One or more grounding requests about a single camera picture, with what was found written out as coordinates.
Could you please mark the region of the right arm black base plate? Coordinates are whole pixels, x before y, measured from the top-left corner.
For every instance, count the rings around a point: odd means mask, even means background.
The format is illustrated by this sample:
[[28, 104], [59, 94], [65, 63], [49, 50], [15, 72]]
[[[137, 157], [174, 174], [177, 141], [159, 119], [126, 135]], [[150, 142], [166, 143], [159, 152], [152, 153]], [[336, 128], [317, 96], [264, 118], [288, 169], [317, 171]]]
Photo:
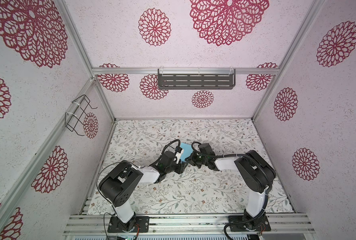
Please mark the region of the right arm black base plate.
[[245, 216], [229, 216], [228, 217], [229, 223], [237, 223], [237, 222], [244, 222], [248, 221], [244, 224], [236, 224], [230, 226], [232, 232], [269, 232], [271, 231], [271, 226], [269, 224], [269, 220], [266, 215], [262, 215], [261, 217], [250, 220], [248, 217]]

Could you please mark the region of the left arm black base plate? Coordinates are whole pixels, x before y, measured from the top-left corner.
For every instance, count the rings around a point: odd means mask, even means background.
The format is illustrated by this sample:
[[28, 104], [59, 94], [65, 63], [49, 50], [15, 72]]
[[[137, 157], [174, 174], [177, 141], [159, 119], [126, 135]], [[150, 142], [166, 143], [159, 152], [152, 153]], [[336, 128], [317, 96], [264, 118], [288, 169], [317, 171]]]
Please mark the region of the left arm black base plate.
[[147, 233], [149, 231], [150, 217], [132, 217], [123, 223], [118, 217], [111, 217], [108, 233]]

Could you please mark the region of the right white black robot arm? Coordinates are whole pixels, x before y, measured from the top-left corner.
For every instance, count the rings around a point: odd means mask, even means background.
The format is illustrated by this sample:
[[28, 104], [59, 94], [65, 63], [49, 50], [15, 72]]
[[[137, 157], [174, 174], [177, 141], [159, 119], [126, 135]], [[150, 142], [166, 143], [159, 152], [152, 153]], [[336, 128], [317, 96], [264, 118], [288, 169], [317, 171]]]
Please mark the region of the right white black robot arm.
[[192, 166], [206, 166], [213, 171], [238, 171], [250, 189], [243, 221], [256, 225], [264, 217], [276, 172], [256, 151], [218, 156], [194, 151], [185, 161]]

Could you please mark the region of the light blue square paper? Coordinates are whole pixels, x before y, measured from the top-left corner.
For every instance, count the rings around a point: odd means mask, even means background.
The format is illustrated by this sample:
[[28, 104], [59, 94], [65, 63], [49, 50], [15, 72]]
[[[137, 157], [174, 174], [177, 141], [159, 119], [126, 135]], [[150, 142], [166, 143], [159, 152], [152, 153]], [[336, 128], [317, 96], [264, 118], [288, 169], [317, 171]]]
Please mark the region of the light blue square paper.
[[180, 147], [183, 149], [180, 160], [186, 162], [186, 159], [193, 153], [192, 146], [190, 144], [181, 143]]

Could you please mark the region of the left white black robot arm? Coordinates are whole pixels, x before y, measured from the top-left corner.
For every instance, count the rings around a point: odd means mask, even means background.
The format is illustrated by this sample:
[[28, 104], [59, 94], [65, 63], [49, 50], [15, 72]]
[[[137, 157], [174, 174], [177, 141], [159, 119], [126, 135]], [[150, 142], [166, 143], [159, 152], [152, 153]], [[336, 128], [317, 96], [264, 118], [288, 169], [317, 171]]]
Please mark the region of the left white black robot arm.
[[137, 167], [129, 161], [117, 164], [98, 184], [99, 193], [112, 205], [115, 214], [111, 217], [110, 233], [141, 231], [136, 213], [129, 198], [139, 184], [157, 184], [167, 174], [182, 174], [188, 163], [173, 152], [163, 153], [154, 163]]

